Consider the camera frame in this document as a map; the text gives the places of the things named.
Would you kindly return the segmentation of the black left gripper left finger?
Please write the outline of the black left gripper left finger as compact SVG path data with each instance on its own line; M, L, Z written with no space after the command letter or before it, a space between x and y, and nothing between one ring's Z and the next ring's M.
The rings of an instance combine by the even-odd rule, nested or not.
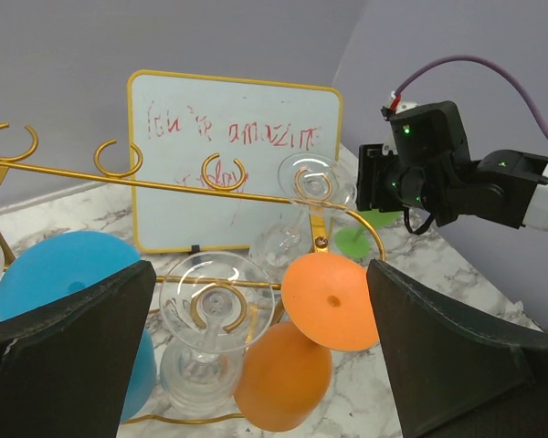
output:
M63 316L0 322L0 437L113 437L120 420L96 403L73 412L60 395L69 372L55 370L58 348L79 337Z

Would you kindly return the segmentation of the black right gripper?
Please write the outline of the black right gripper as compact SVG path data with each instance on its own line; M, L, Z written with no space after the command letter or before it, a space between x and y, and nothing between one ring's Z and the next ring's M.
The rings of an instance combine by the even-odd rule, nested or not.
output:
M471 165L467 135L456 103L445 100L399 112L383 111L394 151L379 144L359 151L357 208L382 212L410 207L428 212L437 225L458 219L454 191L465 186Z

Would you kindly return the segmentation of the green plastic wine glass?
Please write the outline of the green plastic wine glass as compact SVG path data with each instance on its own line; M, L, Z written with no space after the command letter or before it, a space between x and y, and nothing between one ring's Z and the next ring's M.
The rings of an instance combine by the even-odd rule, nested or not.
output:
M361 216L375 229L384 228L400 217L400 212L382 213L379 210L361 212ZM363 259L370 255L371 246L361 226L340 228L334 237L338 250L351 259Z

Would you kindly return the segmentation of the blue plastic wine glass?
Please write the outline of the blue plastic wine glass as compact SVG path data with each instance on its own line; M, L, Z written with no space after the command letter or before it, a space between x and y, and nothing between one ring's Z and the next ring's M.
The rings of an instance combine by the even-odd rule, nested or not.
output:
M115 235L75 231L23 252L0 280L0 321L60 315L80 326L53 361L69 372L60 395L77 412L96 403L120 422L148 401L156 378L145 327L156 274L152 264Z

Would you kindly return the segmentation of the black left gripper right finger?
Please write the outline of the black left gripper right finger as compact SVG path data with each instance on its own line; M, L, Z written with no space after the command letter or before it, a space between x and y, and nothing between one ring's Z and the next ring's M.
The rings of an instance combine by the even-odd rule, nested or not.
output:
M367 283L405 437L548 437L548 333L373 260Z

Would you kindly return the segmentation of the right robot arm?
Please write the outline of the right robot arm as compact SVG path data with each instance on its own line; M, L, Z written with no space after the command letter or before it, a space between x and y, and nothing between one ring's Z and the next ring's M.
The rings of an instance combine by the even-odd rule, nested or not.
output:
M462 215L548 231L548 157L498 150L471 159L458 106L450 100L407 102L384 114L388 140L359 148L359 211L399 212L408 223L411 209L421 209L427 220L408 230L416 235Z

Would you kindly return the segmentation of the orange plastic wine glass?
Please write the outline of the orange plastic wine glass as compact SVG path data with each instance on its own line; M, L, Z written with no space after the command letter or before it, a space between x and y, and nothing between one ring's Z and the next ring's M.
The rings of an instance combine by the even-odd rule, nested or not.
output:
M379 340L365 269L343 255L310 253L281 280L288 320L272 325L245 354L234 394L240 413L268 432L301 425L332 379L332 352Z

